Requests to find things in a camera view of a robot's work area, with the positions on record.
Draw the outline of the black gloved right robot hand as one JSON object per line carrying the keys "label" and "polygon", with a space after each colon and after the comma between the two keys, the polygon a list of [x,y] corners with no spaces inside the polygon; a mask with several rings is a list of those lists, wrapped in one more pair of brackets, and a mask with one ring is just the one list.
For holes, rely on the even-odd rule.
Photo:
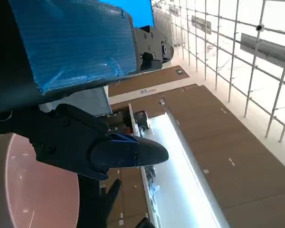
{"label": "black gloved right robot hand", "polygon": [[105,228],[121,187],[116,179],[108,192],[101,193],[100,181],[78,175],[79,214],[78,228]]}

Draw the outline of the bare left hand blue tape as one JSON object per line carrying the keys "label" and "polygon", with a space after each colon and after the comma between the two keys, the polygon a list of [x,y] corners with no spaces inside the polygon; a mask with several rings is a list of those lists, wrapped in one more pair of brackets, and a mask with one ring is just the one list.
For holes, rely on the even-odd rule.
{"label": "bare left hand blue tape", "polygon": [[161,69],[174,49],[152,26],[97,0],[0,0],[0,133],[29,139],[36,159],[96,180],[110,168],[165,162],[152,140],[110,133],[70,104],[40,104]]}

